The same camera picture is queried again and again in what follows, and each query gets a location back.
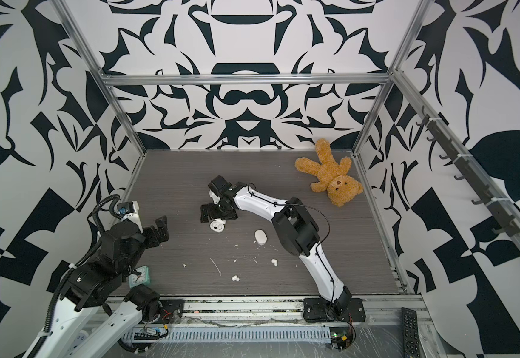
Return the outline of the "white earbud charging case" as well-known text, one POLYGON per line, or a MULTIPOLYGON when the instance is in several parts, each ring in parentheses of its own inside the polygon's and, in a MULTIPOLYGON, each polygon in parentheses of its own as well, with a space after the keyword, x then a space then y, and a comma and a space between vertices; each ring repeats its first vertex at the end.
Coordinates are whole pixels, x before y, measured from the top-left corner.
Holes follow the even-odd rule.
POLYGON ((210 229, 212 229, 212 231, 216 232, 216 233, 222 233, 225 229, 225 226, 226 226, 226 221, 222 220, 222 219, 214 219, 210 222, 210 229))

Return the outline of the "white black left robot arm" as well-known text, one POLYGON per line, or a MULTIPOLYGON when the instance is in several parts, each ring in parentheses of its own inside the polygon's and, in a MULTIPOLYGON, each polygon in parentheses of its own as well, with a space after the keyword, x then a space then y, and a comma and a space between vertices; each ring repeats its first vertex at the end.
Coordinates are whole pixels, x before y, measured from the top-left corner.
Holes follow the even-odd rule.
POLYGON ((107 299, 129 276, 147 249, 170 239, 167 216, 154 226, 142 225, 138 204, 118 194, 99 201, 91 211, 97 226, 95 245, 68 266, 48 305, 43 329, 26 357, 102 357, 134 326, 157 322, 160 295, 143 284, 130 289, 118 308, 81 343, 76 338, 107 299))

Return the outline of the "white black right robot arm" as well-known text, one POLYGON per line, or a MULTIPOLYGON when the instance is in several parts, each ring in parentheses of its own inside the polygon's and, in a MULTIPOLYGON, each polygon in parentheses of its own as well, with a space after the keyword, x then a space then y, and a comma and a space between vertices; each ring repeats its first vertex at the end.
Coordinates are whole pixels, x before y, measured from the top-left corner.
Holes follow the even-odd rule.
POLYGON ((201 206, 201 222, 216 232, 237 212, 247 211, 271 222, 282 247, 300 258, 317 285, 320 297, 336 316, 344 314, 352 295, 327 260, 316 221, 298 198, 277 199, 258 192, 250 184, 229 183, 218 175, 209 185, 211 203, 201 206))

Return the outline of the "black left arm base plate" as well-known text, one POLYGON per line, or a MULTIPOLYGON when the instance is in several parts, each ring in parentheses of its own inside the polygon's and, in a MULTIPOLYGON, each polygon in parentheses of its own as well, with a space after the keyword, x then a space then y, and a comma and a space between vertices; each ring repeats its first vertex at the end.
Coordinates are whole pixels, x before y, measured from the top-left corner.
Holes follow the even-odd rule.
POLYGON ((184 313, 185 301, 183 299, 161 299, 159 302, 160 321, 170 321, 174 317, 182 318, 184 313))

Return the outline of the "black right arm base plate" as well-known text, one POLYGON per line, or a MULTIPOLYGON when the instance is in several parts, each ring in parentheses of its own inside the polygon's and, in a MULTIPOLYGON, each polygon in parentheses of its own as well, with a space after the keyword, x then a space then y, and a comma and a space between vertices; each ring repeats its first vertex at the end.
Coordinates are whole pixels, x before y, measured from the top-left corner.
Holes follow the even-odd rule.
POLYGON ((351 298, 342 313, 337 313, 323 298, 306 298, 303 300, 303 319, 308 323, 363 323, 366 321, 367 315, 360 298, 351 298))

